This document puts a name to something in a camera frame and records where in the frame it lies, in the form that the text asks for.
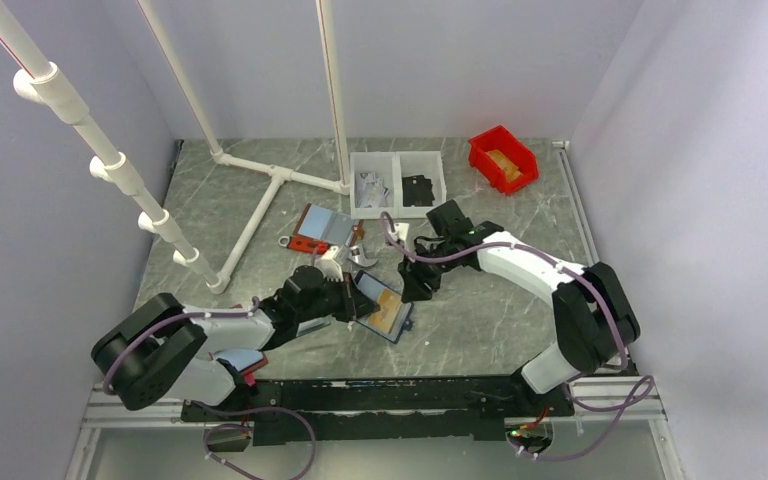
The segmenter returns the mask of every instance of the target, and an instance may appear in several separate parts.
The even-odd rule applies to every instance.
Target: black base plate
[[[255,389],[240,388],[217,408],[239,411],[273,404],[300,412],[320,440],[452,435],[503,440],[505,418],[536,417],[546,406],[551,408],[550,416],[574,413],[559,388],[545,395],[527,395],[521,382],[512,381],[509,375],[258,380]],[[416,410],[444,413],[409,413]],[[195,404],[184,406],[181,419],[199,423],[231,420]],[[301,423],[287,415],[259,414],[252,420],[254,445],[281,445],[308,438]]]

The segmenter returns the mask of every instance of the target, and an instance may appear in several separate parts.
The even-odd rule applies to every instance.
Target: white divided container
[[[384,207],[358,208],[358,192],[355,185],[355,172],[375,172],[381,176],[384,186],[390,190],[387,194],[387,204]],[[399,160],[393,152],[352,152],[349,155],[349,202],[351,203],[352,218],[376,219],[381,212],[390,212],[397,216],[396,196],[401,200],[402,177],[399,176]]]
[[[440,152],[396,152],[399,158],[399,198],[398,218],[425,218],[425,214],[434,207],[446,202],[446,182],[443,180],[443,158]],[[431,192],[434,201],[430,207],[407,207],[402,197],[402,178],[424,175],[431,180]]]
[[[440,152],[352,152],[349,156],[350,203],[352,218],[377,219],[381,212],[390,212],[393,218],[425,218],[432,208],[446,201],[446,182],[443,179],[443,159]],[[355,173],[375,172],[384,186],[390,189],[385,207],[357,207]],[[424,175],[431,180],[434,202],[430,207],[406,207],[402,195],[402,178]]]

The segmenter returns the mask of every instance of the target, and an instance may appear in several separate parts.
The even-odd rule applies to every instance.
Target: red plastic bin
[[[505,127],[499,125],[469,139],[472,149],[469,152],[469,164],[477,168],[490,186],[510,195],[529,183],[537,180],[537,157],[514,137]],[[505,171],[490,157],[488,152],[499,150],[517,166],[521,175],[510,182],[505,178]]]

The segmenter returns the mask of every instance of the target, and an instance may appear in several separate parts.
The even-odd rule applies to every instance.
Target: light gray wall
[[[7,4],[162,195],[173,137],[102,7]],[[0,479],[58,479],[96,378],[90,348],[133,306],[149,237],[90,177],[80,137],[13,93],[17,69],[0,46]]]
[[[570,138],[642,0],[335,0],[353,136]],[[220,137],[333,136],[313,0],[153,0]],[[107,0],[172,132],[200,138],[135,2]]]
[[[645,2],[572,147],[689,478],[768,478],[768,0]]]

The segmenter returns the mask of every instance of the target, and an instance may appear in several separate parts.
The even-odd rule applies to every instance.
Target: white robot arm
[[[406,254],[398,268],[404,283],[403,302],[430,299],[440,288],[443,273],[470,266],[505,278],[552,306],[557,341],[513,376],[527,386],[528,395],[539,397],[570,379],[595,372],[621,353],[618,346],[640,335],[609,266],[566,262],[524,244],[491,222],[473,225],[454,201],[433,209],[428,218],[438,235],[423,240],[430,245],[423,245],[418,237],[411,253],[394,243]],[[396,234],[403,241],[405,226],[394,225],[387,235]],[[339,265],[326,264],[299,267],[245,318],[227,318],[244,312],[239,309],[204,311],[160,294],[102,338],[93,348],[93,360],[110,377],[127,408],[143,408],[161,396],[218,405],[243,385],[240,372],[262,358],[258,352],[328,325],[329,316],[348,322],[378,308],[350,275],[334,278],[340,275]],[[181,314],[206,318],[151,330]],[[150,330],[150,341],[139,348],[130,346]]]

